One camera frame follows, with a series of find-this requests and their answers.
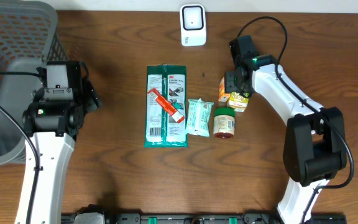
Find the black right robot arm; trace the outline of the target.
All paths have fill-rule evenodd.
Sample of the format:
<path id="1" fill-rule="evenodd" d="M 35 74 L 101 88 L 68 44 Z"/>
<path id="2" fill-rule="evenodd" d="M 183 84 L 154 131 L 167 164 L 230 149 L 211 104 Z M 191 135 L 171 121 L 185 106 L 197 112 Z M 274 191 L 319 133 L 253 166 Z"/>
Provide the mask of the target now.
<path id="1" fill-rule="evenodd" d="M 286 126 L 283 163 L 290 178 L 277 205 L 280 221 L 308 221 L 319 192 L 347 164 L 343 115 L 304 94 L 271 55 L 238 55 L 233 61 L 225 90 L 260 94 Z"/>

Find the mint green wipes pack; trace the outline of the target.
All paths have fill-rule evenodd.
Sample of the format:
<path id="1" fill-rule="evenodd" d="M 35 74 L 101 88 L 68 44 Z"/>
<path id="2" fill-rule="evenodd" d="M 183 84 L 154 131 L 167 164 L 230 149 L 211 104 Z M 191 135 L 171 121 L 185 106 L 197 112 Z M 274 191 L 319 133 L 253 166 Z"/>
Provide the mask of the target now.
<path id="1" fill-rule="evenodd" d="M 214 105 L 212 102 L 205 102 L 201 98 L 198 100 L 189 99 L 188 116 L 186 123 L 186 133 L 209 137 L 209 119 Z"/>

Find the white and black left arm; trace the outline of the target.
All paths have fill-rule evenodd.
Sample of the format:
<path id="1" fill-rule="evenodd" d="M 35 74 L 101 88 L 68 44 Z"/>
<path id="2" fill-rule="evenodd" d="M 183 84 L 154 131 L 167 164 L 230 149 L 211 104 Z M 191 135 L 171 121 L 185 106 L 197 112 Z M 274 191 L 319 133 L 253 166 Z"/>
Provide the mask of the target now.
<path id="1" fill-rule="evenodd" d="M 87 78 L 47 88 L 24 112 L 25 173 L 16 223 L 60 223 L 65 180 L 85 115 L 101 106 Z"/>

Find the white jar green lid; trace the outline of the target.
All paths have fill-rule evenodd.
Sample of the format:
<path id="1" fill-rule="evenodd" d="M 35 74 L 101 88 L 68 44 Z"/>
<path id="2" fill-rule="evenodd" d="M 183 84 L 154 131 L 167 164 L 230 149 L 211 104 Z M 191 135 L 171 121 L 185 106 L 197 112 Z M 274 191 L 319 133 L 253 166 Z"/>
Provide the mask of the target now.
<path id="1" fill-rule="evenodd" d="M 220 139 L 235 135 L 235 111 L 232 108 L 217 108 L 214 111 L 213 135 Z"/>

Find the green 3M package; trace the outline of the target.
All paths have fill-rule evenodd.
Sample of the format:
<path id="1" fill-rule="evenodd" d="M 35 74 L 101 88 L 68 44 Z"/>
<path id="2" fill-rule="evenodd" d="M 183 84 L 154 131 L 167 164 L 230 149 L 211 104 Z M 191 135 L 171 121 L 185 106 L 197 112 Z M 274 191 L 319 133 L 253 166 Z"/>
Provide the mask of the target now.
<path id="1" fill-rule="evenodd" d="M 147 67 L 145 147 L 187 147 L 186 121 L 177 122 L 156 101 L 164 97 L 183 117 L 186 116 L 186 66 Z"/>

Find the red sachet packet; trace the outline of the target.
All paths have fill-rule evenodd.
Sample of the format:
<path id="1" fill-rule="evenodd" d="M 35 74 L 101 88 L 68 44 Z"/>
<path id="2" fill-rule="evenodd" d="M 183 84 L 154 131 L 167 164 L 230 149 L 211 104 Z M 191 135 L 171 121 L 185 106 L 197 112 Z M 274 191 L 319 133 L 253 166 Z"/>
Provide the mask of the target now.
<path id="1" fill-rule="evenodd" d="M 176 123 L 181 123 L 185 120 L 185 116 L 182 115 L 166 98 L 164 98 L 156 88 L 152 88 L 147 94 L 156 101 L 162 109 L 167 112 Z"/>

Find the small orange box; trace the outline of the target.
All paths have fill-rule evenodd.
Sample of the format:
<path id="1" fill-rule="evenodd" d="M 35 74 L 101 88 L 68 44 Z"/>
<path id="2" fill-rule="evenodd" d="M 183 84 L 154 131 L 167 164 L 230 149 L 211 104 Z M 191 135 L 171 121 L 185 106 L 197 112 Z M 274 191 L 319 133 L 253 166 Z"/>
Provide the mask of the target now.
<path id="1" fill-rule="evenodd" d="M 230 97 L 229 93 L 225 91 L 225 77 L 222 77 L 219 83 L 219 91 L 218 91 L 218 101 L 221 103 L 225 103 Z"/>

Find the green yellow juice carton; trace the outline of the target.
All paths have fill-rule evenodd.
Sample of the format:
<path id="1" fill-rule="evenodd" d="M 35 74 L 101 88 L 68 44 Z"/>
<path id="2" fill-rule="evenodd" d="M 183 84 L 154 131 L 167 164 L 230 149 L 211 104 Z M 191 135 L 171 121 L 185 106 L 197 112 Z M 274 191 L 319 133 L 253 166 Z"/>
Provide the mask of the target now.
<path id="1" fill-rule="evenodd" d="M 235 112 L 243 113 L 248 105 L 249 99 L 233 92 L 227 101 L 227 107 L 232 108 Z"/>

